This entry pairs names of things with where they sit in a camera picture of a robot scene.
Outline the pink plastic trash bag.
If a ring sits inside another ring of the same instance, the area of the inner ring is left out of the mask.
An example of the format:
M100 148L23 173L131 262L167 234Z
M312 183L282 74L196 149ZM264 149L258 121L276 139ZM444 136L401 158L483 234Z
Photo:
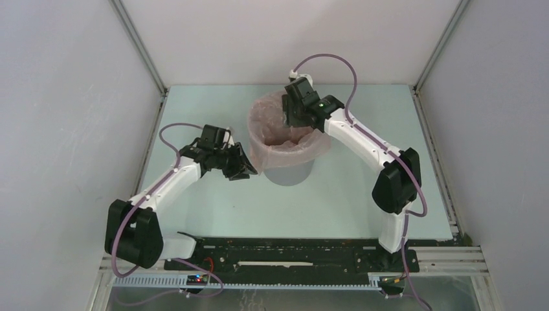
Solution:
M331 148L330 137L319 130L286 126L283 94L275 91L257 98L248 112L249 159L260 174L308 163Z

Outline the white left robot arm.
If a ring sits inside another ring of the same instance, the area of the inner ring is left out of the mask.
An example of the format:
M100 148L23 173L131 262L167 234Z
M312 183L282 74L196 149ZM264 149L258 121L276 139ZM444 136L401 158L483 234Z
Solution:
M249 179L258 172L236 142L230 129L201 126L201 135L190 144L176 147L161 128L159 139L175 153L175 161L152 185L127 200L111 203L107 215L104 249L111 255L117 277L125 278L138 268L151 268L159 260L179 259L189 270L202 267L205 253L197 238L184 232L170 233L161 225L161 215L189 186L212 170L230 181Z

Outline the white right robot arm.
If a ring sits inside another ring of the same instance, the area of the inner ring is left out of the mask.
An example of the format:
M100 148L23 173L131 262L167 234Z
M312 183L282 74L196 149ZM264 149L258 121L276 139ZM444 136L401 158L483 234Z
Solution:
M400 249L407 241L408 216L421 191L420 157L413 148L402 150L382 140L359 122L334 97L321 97L311 79L291 78L282 96L284 122L291 127L311 127L338 140L358 155L376 174L372 198L382 211L382 247L376 254L380 268L396 269L403 261Z

